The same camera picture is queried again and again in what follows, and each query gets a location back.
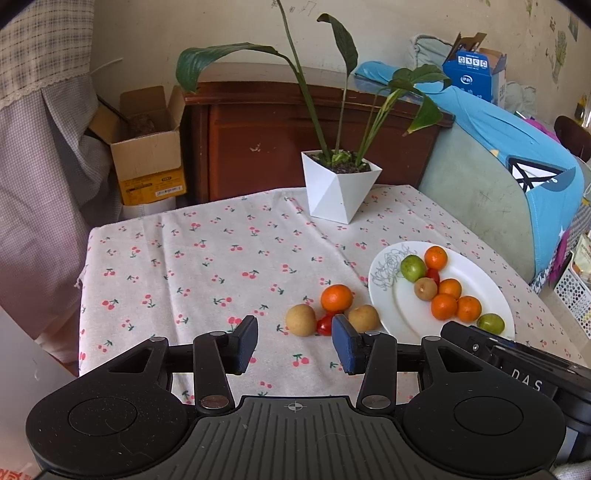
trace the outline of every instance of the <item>table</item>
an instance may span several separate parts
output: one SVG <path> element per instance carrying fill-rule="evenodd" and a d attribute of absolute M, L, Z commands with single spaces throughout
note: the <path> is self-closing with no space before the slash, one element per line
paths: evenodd
<path fill-rule="evenodd" d="M 242 395 L 350 395 L 362 377 L 346 375 L 328 337 L 299 338 L 284 315 L 297 303 L 321 312 L 326 286 L 369 303 L 374 256 L 399 241 L 444 245 L 480 266 L 514 315 L 519 342 L 583 363 L 571 340 L 517 273 L 476 235 L 410 186 L 379 186 L 350 225 L 311 218 L 305 189 L 271 190 L 96 228 L 88 244 L 80 315 L 80 373 L 152 335 L 172 345 L 212 330 L 259 320 L 246 374 L 228 376 Z M 192 379 L 173 393 L 192 403 Z M 398 375 L 399 403 L 418 392 L 416 375 Z"/>

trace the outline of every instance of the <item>plaid cloth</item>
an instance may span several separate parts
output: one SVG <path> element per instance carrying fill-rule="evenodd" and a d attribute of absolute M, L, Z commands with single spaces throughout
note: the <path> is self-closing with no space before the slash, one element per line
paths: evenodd
<path fill-rule="evenodd" d="M 591 206 L 586 199 L 583 199 L 579 210 L 570 224 L 569 243 L 566 251 L 572 252 L 579 241 L 579 237 L 591 230 Z"/>
<path fill-rule="evenodd" d="M 89 72 L 94 0 L 35 0 L 0 30 L 0 109 Z"/>
<path fill-rule="evenodd" d="M 0 110 L 0 304 L 33 338 L 76 309 L 89 226 L 119 216 L 108 147 L 83 135 L 96 107 L 81 76 Z"/>

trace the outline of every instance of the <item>red cherry tomato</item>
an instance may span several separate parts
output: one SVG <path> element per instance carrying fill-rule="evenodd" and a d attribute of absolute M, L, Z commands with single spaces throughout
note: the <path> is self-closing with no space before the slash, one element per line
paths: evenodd
<path fill-rule="evenodd" d="M 319 335 L 329 337 L 332 335 L 332 317 L 343 312 L 327 312 L 318 322 L 316 322 L 316 332 Z"/>
<path fill-rule="evenodd" d="M 439 279 L 439 272 L 437 270 L 434 268 L 428 268 L 427 274 L 425 276 L 432 279 L 437 284 L 437 286 L 439 286 L 439 282 L 441 282 L 441 280 Z"/>

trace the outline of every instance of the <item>white plate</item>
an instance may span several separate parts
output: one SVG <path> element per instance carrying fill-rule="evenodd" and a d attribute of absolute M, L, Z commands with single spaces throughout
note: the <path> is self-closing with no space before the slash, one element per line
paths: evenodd
<path fill-rule="evenodd" d="M 431 314 L 431 303 L 414 294 L 413 284 L 400 273 L 400 262 L 408 255 L 423 258 L 433 244 L 427 242 L 400 242 L 384 248 L 374 258 L 369 269 L 369 296 L 379 313 L 382 325 L 399 343 L 420 344 L 427 335 L 440 335 L 446 322 Z M 466 257 L 443 248 L 447 252 L 447 265 L 439 272 L 441 280 L 456 278 L 462 284 L 462 295 L 480 300 L 482 313 L 496 313 L 505 321 L 501 336 L 515 339 L 515 324 L 509 304 L 499 287 L 480 267 Z"/>

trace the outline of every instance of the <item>black gripper pad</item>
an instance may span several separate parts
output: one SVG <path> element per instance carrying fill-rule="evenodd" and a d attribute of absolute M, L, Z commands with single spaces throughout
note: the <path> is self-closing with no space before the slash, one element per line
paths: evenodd
<path fill-rule="evenodd" d="M 45 473 L 43 480 L 63 480 Z M 418 456 L 392 421 L 348 399 L 244 397 L 228 415 L 199 420 L 184 445 L 126 480 L 459 480 Z M 522 480 L 551 480 L 545 471 Z"/>

